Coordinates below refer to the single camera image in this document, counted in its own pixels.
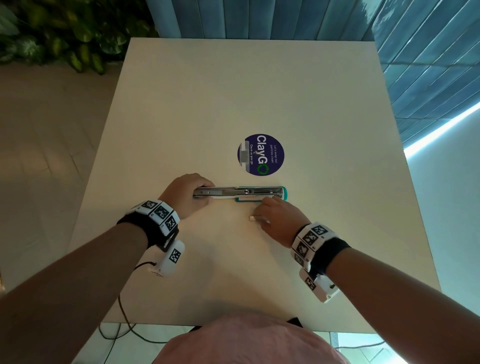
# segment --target right hand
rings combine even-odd
[[[300,228],[311,224],[308,217],[297,207],[277,196],[265,197],[253,214],[261,215],[270,221],[268,223],[258,220],[263,231],[287,248],[292,247],[295,234]]]

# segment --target forearm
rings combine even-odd
[[[326,272],[410,364],[478,361],[480,318],[440,292],[355,249],[340,252]]]
[[[0,300],[4,363],[71,363],[147,248],[142,229],[119,224]]]

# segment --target floor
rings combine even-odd
[[[0,67],[0,272],[6,291],[66,253],[120,70],[110,66],[98,76],[62,66]],[[103,327],[114,335],[118,326]],[[190,327],[137,329],[168,341]],[[330,342],[329,333],[318,335]],[[340,345],[381,341],[378,335],[345,335],[339,334]],[[111,343],[95,331],[74,363],[102,363]],[[109,362],[151,363],[162,347],[129,334],[117,341]],[[341,352],[352,364],[403,363],[387,345]]]

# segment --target left hand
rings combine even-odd
[[[212,201],[211,197],[194,198],[193,191],[198,187],[215,187],[215,185],[198,173],[184,174],[174,179],[158,199],[165,201],[177,212],[180,219],[184,219]]]

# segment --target pink shirt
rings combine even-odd
[[[235,314],[170,340],[152,364],[315,363],[348,360],[313,332],[276,318]]]

